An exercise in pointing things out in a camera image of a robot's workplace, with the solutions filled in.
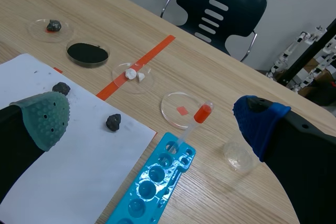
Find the blue palette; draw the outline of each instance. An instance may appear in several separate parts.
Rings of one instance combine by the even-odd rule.
[[[186,143],[176,146],[177,137],[166,133],[138,173],[106,224],[155,224],[196,150]]]

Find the red square piece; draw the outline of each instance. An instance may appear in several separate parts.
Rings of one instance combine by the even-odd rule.
[[[180,113],[180,115],[188,115],[188,110],[184,106],[177,107],[176,109]]]

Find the orange tape strip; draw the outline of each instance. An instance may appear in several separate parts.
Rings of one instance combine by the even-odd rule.
[[[62,70],[60,70],[60,69],[58,69],[58,68],[56,68],[56,67],[54,67],[54,69],[55,69],[57,72],[59,72],[59,73],[63,73]]]
[[[159,54],[166,46],[168,46],[173,40],[175,39],[174,36],[169,35],[166,37],[163,41],[161,41],[156,47],[154,47],[152,50],[150,50],[147,54],[145,54],[143,57],[141,57],[136,63],[134,63],[131,68],[134,69],[136,72],[138,72],[144,65],[146,65],[148,62],[150,62],[156,55]],[[105,101],[110,95],[112,95],[114,92],[117,91],[117,89],[127,82],[127,78],[124,73],[119,75],[117,78],[115,78],[114,81],[112,81],[110,84],[108,84],[103,90],[101,90],[97,97],[101,100]]]

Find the chrome chair leg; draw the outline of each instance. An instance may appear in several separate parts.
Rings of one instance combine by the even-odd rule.
[[[254,33],[254,37],[253,37],[253,39],[252,39],[251,45],[249,46],[249,48],[248,48],[248,50],[247,50],[245,56],[241,59],[241,62],[242,62],[243,60],[245,60],[246,57],[247,57],[247,56],[249,55],[249,53],[251,52],[252,46],[253,46],[253,44],[254,44],[254,42],[256,41],[256,38],[257,38],[257,36],[258,36],[254,31],[252,31],[252,33]]]
[[[166,5],[165,5],[165,6],[164,6],[164,8],[162,9],[162,12],[161,12],[160,18],[162,18],[162,17],[163,17],[163,13],[164,13],[164,11],[166,10],[166,8],[167,8],[167,5],[169,4],[169,2],[170,2],[170,0],[168,0],[168,1],[167,1]]]

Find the glass petri dish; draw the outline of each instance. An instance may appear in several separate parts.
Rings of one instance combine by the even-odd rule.
[[[172,126],[185,130],[201,106],[202,104],[193,95],[172,92],[163,97],[161,113]]]
[[[122,63],[117,65],[112,70],[113,82],[123,91],[132,94],[141,94],[150,91],[154,86],[154,76],[152,69],[147,65],[142,65],[141,69],[137,73],[143,73],[145,78],[139,82],[138,76],[133,80],[127,80],[124,82],[125,77],[119,79],[119,76],[124,76],[125,71],[129,69],[133,64],[132,63]]]
[[[81,67],[95,68],[108,61],[110,49],[95,39],[79,38],[67,44],[67,56]]]
[[[34,39],[43,42],[57,43],[70,39],[74,33],[74,29],[70,26],[69,23],[63,22],[62,20],[58,21],[60,21],[62,25],[60,31],[47,31],[47,26],[50,22],[50,19],[38,19],[28,25],[28,32]]]

